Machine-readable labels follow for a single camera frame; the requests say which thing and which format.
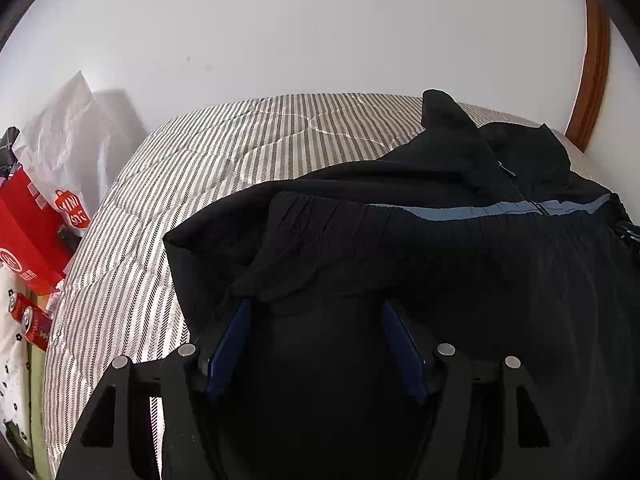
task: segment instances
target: white wall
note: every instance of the white wall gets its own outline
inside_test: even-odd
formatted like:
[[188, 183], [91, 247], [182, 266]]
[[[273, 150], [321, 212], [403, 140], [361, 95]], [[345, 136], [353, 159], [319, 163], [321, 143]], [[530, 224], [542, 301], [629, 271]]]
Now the white wall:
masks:
[[0, 127], [82, 70], [147, 130], [284, 92], [441, 88], [564, 131], [584, 20], [584, 0], [37, 0], [0, 53]]
[[620, 195], [639, 223], [640, 66], [613, 23], [607, 86], [585, 155], [601, 183]]

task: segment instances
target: brown wooden trim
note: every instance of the brown wooden trim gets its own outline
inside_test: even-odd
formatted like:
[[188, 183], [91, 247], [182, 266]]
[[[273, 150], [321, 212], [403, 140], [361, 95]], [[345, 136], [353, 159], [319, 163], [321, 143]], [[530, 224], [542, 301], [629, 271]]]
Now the brown wooden trim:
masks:
[[584, 54], [580, 89], [566, 137], [582, 152], [587, 148], [596, 124], [609, 72], [609, 16], [597, 0], [585, 0], [587, 7], [587, 51]]

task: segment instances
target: green fabric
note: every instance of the green fabric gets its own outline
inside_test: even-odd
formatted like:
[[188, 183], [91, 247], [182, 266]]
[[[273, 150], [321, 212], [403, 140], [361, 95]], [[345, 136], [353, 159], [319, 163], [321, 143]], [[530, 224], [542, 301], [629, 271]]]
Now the green fabric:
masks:
[[42, 388], [44, 381], [45, 353], [34, 345], [31, 347], [31, 444], [33, 461], [38, 480], [51, 480], [47, 448], [44, 444], [42, 425]]

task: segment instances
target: round metal rivet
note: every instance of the round metal rivet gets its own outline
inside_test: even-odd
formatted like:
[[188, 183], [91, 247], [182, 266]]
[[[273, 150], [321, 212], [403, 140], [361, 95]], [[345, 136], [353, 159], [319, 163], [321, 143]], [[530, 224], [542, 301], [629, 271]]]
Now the round metal rivet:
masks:
[[449, 343], [440, 343], [438, 345], [438, 354], [446, 355], [447, 357], [452, 356], [456, 353], [456, 348]]
[[506, 364], [509, 368], [520, 368], [520, 359], [510, 355], [508, 357], [505, 357], [504, 364]]
[[114, 368], [124, 368], [127, 366], [129, 362], [129, 358], [126, 355], [119, 355], [113, 361], [111, 361], [111, 366]]
[[178, 354], [180, 354], [182, 357], [189, 357], [190, 355], [193, 355], [195, 351], [196, 345], [193, 345], [191, 343], [184, 344], [180, 348], [178, 348]]

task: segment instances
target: bed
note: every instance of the bed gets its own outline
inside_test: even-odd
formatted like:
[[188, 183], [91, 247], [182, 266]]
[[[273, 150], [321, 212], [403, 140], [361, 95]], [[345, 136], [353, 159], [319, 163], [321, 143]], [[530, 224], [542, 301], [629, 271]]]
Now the bed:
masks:
[[[461, 104], [481, 125], [530, 121]], [[82, 240], [58, 308], [44, 377], [50, 471], [111, 360], [162, 358], [189, 333], [162, 236], [196, 211], [267, 180], [373, 159], [423, 130], [421, 99], [382, 94], [297, 94], [223, 104], [169, 120], [123, 168]], [[561, 134], [572, 170], [592, 178]], [[158, 463], [162, 405], [151, 400]]]

